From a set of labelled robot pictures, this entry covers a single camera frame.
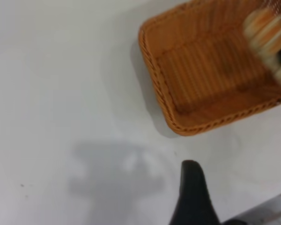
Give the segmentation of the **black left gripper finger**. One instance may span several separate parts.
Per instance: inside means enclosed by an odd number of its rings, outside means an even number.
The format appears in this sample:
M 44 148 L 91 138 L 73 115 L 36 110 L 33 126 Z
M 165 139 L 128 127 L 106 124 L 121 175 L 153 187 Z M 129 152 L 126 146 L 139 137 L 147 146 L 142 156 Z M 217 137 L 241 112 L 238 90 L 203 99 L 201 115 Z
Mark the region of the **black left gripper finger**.
M 170 224 L 220 224 L 209 196 L 204 172 L 196 161 L 185 160 L 181 164 L 179 197 Z

